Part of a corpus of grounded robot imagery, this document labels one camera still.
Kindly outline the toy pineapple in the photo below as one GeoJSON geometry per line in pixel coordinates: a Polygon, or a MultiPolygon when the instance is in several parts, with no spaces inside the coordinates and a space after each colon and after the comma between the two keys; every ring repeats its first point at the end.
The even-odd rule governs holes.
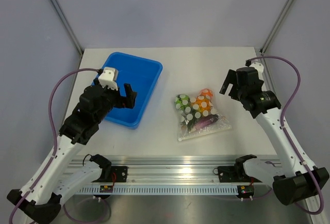
{"type": "Polygon", "coordinates": [[[201,118],[210,115],[212,108],[213,105],[210,99],[200,94],[196,97],[190,97],[190,106],[185,111],[178,110],[178,113],[182,115],[181,123],[186,125],[189,133],[194,132],[194,125],[201,118]]]}

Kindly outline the orange toy fruit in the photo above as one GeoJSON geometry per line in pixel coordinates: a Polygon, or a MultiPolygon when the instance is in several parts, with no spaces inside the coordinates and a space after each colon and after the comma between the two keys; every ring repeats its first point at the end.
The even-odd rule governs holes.
{"type": "Polygon", "coordinates": [[[200,91],[200,95],[211,100],[213,98],[213,91],[209,88],[204,88],[200,91]]]}

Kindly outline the green toy ball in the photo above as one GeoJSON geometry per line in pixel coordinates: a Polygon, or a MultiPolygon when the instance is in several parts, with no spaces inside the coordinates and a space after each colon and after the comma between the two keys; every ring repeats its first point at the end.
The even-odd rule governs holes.
{"type": "Polygon", "coordinates": [[[190,97],[187,94],[178,94],[174,99],[176,110],[185,111],[190,106],[190,97]]]}

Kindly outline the dark purple toy eggplant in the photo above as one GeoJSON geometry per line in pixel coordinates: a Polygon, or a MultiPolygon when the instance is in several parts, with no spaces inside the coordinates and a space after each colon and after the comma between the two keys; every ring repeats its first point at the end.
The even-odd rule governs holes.
{"type": "Polygon", "coordinates": [[[207,117],[203,117],[194,125],[194,128],[196,130],[203,129],[207,126],[213,125],[218,120],[219,120],[219,117],[217,115],[210,115],[207,117]]]}

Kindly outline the clear zip top bag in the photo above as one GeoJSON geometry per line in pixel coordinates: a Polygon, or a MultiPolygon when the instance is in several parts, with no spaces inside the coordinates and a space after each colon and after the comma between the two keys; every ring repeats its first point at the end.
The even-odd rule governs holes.
{"type": "Polygon", "coordinates": [[[214,97],[210,88],[204,88],[197,93],[180,93],[174,97],[173,104],[179,121],[178,141],[232,128],[230,122],[217,108],[214,97]]]}

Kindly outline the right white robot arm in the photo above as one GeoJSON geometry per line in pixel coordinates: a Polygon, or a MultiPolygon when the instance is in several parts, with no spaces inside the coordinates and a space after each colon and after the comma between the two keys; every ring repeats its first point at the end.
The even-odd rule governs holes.
{"type": "Polygon", "coordinates": [[[283,205],[313,197],[329,180],[326,168],[318,168],[304,152],[284,120],[279,100],[272,91],[263,91],[263,80],[253,67],[229,70],[220,89],[243,105],[262,127],[280,160],[281,168],[263,163],[249,154],[235,160],[234,175],[240,181],[255,178],[270,186],[283,205]]]}

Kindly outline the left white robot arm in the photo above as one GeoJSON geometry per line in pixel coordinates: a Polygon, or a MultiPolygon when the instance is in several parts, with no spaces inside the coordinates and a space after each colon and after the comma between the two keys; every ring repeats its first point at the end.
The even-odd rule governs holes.
{"type": "Polygon", "coordinates": [[[34,223],[51,223],[65,202],[86,183],[115,179],[111,161],[96,154],[73,174],[69,180],[57,184],[72,158],[99,130],[99,124],[113,108],[135,106],[137,93],[125,83],[125,96],[119,90],[95,84],[87,87],[79,97],[72,113],[55,135],[53,150],[30,181],[21,189],[12,189],[7,199],[34,223]]]}

